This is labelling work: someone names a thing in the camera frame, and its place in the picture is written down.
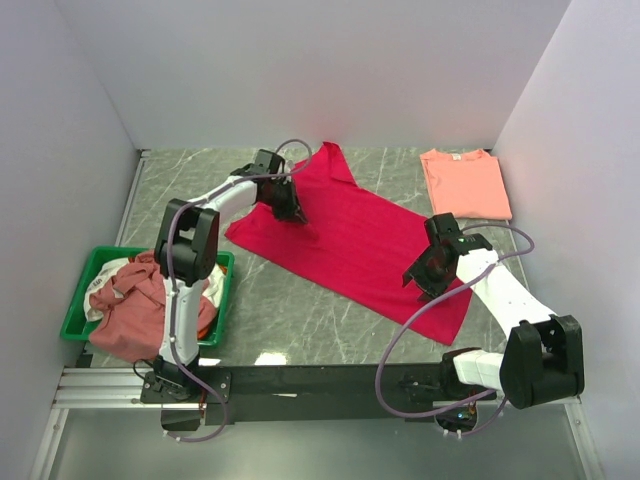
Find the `magenta red t shirt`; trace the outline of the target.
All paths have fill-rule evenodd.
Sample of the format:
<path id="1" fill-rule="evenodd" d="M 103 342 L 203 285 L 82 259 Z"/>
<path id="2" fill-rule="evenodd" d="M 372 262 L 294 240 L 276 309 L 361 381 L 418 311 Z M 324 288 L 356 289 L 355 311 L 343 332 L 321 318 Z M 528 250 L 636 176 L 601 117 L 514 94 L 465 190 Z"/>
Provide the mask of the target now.
<path id="1" fill-rule="evenodd" d="M 428 247 L 425 217 L 361 188 L 326 142 L 294 178 L 306 224 L 259 203 L 225 232 L 233 244 L 398 323 L 425 305 L 403 275 Z"/>

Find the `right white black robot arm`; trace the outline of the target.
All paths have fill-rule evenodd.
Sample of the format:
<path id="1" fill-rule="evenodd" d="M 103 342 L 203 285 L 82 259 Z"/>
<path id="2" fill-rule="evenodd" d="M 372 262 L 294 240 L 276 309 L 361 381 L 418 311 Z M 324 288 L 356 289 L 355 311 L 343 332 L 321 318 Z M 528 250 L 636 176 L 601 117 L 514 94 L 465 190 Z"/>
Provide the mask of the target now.
<path id="1" fill-rule="evenodd" d="M 518 409 L 583 393 L 583 336 L 571 315 L 559 316 L 537 300 L 504 266 L 474 227 L 450 213 L 425 222 L 428 247 L 403 275 L 429 305 L 443 300 L 455 281 L 468 284 L 503 330 L 503 353 L 467 348 L 445 354 L 439 387 L 460 399 L 473 386 L 500 391 Z"/>

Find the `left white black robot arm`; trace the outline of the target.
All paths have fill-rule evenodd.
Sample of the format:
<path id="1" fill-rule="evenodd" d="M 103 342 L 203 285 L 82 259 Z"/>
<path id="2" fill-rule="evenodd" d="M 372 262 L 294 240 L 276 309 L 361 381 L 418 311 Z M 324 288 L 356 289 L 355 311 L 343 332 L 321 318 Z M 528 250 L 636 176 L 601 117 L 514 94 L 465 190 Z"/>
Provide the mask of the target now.
<path id="1" fill-rule="evenodd" d="M 282 149 L 260 149 L 251 163 L 232 171 L 210 191 L 167 204 L 154 249 L 166 300 L 164 333 L 153 370 L 176 401 L 193 399 L 203 384 L 196 373 L 197 321 L 204 282 L 217 263 L 220 225 L 255 204 L 267 206 L 278 221 L 307 222 L 293 176 L 310 165 L 312 151 L 295 168 L 281 155 Z"/>

